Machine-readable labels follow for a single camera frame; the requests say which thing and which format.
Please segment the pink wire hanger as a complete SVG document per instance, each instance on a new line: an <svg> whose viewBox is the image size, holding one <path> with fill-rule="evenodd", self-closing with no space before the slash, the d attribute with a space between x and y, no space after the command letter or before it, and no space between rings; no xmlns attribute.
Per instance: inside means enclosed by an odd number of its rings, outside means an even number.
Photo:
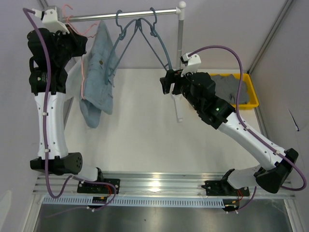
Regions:
<svg viewBox="0 0 309 232"><path fill-rule="evenodd" d="M86 37L86 38L95 38L97 32L96 29L99 26L99 22L93 23L88 29L86 29L84 32L81 32L80 35Z"/></svg>

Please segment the blue grey garment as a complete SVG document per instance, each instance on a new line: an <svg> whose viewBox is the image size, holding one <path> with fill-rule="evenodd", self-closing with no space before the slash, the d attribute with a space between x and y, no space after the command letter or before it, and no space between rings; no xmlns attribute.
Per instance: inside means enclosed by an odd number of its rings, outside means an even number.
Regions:
<svg viewBox="0 0 309 232"><path fill-rule="evenodd" d="M104 21L99 23L93 46L84 56L84 72L80 110L90 128L97 128L102 113L112 114L115 66L118 57L112 54L113 42Z"/></svg>

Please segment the white skirt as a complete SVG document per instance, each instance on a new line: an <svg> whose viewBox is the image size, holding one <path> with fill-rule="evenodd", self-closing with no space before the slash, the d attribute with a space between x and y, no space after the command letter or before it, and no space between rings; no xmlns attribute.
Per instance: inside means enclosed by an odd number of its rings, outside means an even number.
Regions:
<svg viewBox="0 0 309 232"><path fill-rule="evenodd" d="M74 97L79 98L81 88L81 60L78 58L72 58L68 64L68 78L66 81L66 99L64 103L64 126L69 118L70 109L74 100Z"/></svg>

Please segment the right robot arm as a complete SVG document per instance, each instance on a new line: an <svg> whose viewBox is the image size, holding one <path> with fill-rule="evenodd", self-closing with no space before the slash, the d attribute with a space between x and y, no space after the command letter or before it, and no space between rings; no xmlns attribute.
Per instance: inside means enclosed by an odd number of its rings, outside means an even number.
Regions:
<svg viewBox="0 0 309 232"><path fill-rule="evenodd" d="M182 75L181 71L169 70L160 83L164 94L172 91L183 95L203 122L231 137L258 161L258 166L252 168L229 170L220 183L224 194L231 195L249 186L259 186L273 194L282 188L298 152L275 145L246 125L231 104L216 96L215 82L208 73Z"/></svg>

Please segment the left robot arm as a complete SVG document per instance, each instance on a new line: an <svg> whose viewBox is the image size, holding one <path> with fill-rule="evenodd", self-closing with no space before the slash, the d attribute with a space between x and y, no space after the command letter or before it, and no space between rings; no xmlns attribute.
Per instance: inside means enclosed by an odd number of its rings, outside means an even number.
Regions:
<svg viewBox="0 0 309 232"><path fill-rule="evenodd" d="M27 35L32 52L29 60L29 83L39 115L40 145L38 157L30 167L38 172L88 180L93 193L104 190L100 168L85 165L82 154L68 151L64 134L64 103L66 100L65 67L72 57L86 53L87 38L75 32L50 32L39 28Z"/></svg>

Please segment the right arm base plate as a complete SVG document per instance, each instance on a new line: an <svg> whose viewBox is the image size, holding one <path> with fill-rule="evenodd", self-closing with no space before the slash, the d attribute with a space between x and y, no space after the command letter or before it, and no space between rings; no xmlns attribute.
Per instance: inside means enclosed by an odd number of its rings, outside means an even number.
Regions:
<svg viewBox="0 0 309 232"><path fill-rule="evenodd" d="M244 196L249 197L248 187L236 189L229 183L219 180L207 180L201 186L205 189L207 196Z"/></svg>

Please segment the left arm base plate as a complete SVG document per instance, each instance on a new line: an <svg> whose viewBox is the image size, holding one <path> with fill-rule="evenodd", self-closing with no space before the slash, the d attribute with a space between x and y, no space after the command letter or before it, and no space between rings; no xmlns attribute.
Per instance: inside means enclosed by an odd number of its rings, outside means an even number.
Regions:
<svg viewBox="0 0 309 232"><path fill-rule="evenodd" d="M120 189L120 179L115 178L104 178L103 180L106 183L112 184L116 187L116 193L119 193ZM114 194L114 189L111 186L102 185L102 184L90 184L87 182L79 182L77 193L85 194Z"/></svg>

